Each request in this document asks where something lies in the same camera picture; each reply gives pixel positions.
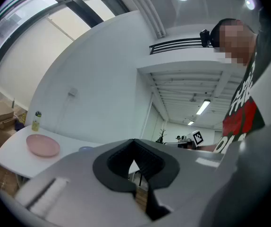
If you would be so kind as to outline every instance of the person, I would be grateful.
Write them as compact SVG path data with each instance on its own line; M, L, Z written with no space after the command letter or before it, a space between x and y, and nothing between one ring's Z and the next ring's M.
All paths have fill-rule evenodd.
M252 85L271 62L271 23L263 9L259 11L259 21L258 35L248 25L233 18L221 20L210 33L215 51L224 52L232 61L243 64L246 72L222 122L220 141L216 145L199 147L199 150L225 153L232 142L241 141L264 126L263 118L250 96Z

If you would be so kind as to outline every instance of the glass bottle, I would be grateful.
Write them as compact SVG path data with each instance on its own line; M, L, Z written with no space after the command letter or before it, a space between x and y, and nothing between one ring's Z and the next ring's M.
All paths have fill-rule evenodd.
M40 119L41 119L41 112L37 111L35 113L35 117L34 117L34 120L32 123L32 130L33 131L39 131Z

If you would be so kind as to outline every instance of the black shirt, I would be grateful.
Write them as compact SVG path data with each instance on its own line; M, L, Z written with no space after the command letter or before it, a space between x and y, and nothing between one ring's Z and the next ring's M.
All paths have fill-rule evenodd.
M256 39L255 53L247 66L244 78L234 93L223 120L223 133L214 152L225 153L229 144L243 140L252 131L264 126L263 118L250 96L252 85L271 62L271 24L264 11L259 13L261 29Z

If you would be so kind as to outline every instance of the white desk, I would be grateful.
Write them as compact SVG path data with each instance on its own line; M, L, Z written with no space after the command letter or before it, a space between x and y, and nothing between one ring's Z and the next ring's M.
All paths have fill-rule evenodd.
M34 155L26 144L26 138L31 134L42 134L51 137L60 145L60 152L55 157L45 158ZM32 131L29 125L12 135L0 148L0 165L20 176L32 178L61 158L77 152L80 147L97 147L102 144L76 140L58 135L40 128L38 132ZM139 170L135 161L130 166L129 173Z

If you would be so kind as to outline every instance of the pink plate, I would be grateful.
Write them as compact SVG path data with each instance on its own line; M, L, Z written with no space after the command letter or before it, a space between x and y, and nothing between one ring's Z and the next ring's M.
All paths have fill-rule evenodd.
M60 151L60 145L55 140L41 134L29 135L26 143L31 152L41 157L53 157Z

